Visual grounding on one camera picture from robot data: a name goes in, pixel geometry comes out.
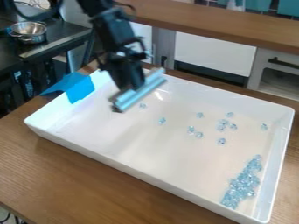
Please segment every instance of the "metal bowl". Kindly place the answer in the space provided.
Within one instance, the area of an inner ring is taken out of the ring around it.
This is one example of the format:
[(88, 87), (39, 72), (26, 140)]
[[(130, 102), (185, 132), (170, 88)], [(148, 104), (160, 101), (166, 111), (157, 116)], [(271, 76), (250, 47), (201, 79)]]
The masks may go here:
[(46, 32), (45, 25), (37, 22), (22, 22), (14, 24), (11, 30), (17, 34), (21, 35), (42, 35)]
[(10, 27), (10, 35), (24, 44), (34, 45), (46, 41), (46, 27), (42, 22), (21, 22)]

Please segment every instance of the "white tray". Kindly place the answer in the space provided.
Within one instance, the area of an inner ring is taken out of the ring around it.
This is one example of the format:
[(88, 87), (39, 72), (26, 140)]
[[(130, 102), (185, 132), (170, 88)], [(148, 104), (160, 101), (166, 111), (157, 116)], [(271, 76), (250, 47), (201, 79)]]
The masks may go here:
[[(66, 94), (51, 101), (25, 123), (38, 135), (78, 151), (165, 191), (240, 223), (269, 222), (287, 148), (294, 110), (268, 101), (166, 76), (168, 82), (125, 114), (111, 112), (116, 92), (105, 72), (91, 74), (95, 90), (70, 103)], [(216, 130), (230, 120), (238, 130)], [(196, 114), (205, 117), (198, 119)], [(159, 125), (161, 117), (166, 118)], [(267, 131), (261, 130), (266, 123)], [(204, 132), (188, 135), (189, 125)], [(227, 144), (219, 146), (224, 137)], [(220, 205), (230, 179), (254, 155), (262, 155), (261, 184), (253, 199), (236, 210)]]

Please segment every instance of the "cable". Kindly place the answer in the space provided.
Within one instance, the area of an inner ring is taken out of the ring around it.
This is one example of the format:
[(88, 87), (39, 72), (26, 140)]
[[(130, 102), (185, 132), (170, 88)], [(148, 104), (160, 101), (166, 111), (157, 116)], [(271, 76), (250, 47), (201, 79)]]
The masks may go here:
[(15, 215), (15, 221), (16, 221), (16, 224), (20, 224), (20, 221), (16, 215)]
[(10, 218), (10, 215), (11, 215), (11, 212), (8, 212), (6, 218), (3, 220), (0, 220), (0, 224), (4, 224)]
[(29, 4), (29, 3), (26, 3), (26, 2), (21, 2), (21, 1), (15, 1), (15, 4), (24, 4), (24, 5), (29, 5), (29, 6), (30, 6), (30, 4)]
[(59, 11), (59, 8), (63, 4), (63, 0), (59, 0), (57, 4), (50, 10), (47, 10), (46, 12), (40, 13), (35, 16), (26, 16), (14, 3), (13, 0), (6, 0), (9, 6), (22, 18), (25, 18), (27, 20), (31, 21), (40, 21), (44, 20), (46, 18), (51, 18), (54, 14), (56, 14)]

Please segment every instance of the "drawer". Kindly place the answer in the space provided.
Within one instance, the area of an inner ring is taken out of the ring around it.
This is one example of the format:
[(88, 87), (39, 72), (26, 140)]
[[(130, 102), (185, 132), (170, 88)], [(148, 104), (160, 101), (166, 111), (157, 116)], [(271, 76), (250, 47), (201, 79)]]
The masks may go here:
[(175, 60), (249, 77), (256, 47), (177, 32)]

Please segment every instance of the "wooden countertop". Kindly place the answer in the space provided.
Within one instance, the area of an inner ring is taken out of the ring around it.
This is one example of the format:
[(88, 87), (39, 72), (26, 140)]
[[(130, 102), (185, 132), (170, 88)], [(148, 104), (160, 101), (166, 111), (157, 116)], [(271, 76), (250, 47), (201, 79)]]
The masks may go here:
[[(93, 72), (87, 66), (81, 72)], [(167, 74), (290, 106), (296, 110), (271, 223), (299, 220), (299, 102), (207, 80)], [(38, 137), (24, 119), (49, 99), (38, 96), (0, 120), (0, 201), (43, 223), (233, 223), (139, 179)]]
[(136, 7), (137, 23), (299, 54), (298, 21), (171, 0), (118, 2)]

